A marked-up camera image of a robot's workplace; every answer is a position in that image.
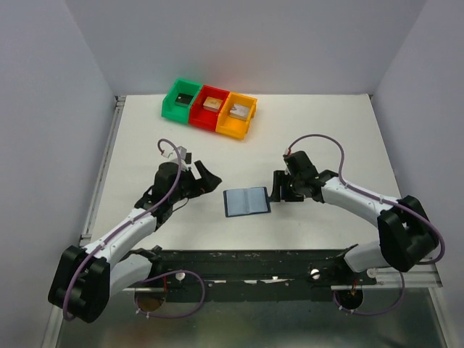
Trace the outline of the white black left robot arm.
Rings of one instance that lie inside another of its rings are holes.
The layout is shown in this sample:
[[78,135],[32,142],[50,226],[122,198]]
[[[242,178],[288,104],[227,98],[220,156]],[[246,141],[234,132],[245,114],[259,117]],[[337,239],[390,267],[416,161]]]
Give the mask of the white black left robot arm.
[[198,178],[178,160],[163,162],[127,217],[94,242],[63,251],[48,301],[62,309],[65,320],[94,322],[113,294],[149,277],[151,257],[132,248],[171,217],[176,203],[211,193],[222,182],[201,161],[194,165]]

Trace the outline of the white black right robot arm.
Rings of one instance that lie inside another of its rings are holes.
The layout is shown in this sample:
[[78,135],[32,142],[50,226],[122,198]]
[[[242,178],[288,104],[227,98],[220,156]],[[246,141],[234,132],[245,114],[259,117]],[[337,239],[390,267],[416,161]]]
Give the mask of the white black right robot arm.
[[413,196],[382,198],[344,181],[332,170],[318,171],[304,151],[287,154],[285,169],[273,173],[272,202],[312,199],[362,218],[378,231],[378,241],[355,244],[338,255],[337,272],[361,273],[370,268],[407,272],[439,246],[439,238]]

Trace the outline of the navy blue card holder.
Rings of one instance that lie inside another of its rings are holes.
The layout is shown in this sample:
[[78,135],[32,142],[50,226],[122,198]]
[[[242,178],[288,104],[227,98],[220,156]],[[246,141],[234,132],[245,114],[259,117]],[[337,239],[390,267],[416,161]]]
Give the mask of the navy blue card holder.
[[265,187],[228,189],[223,192],[223,199],[227,218],[271,212]]

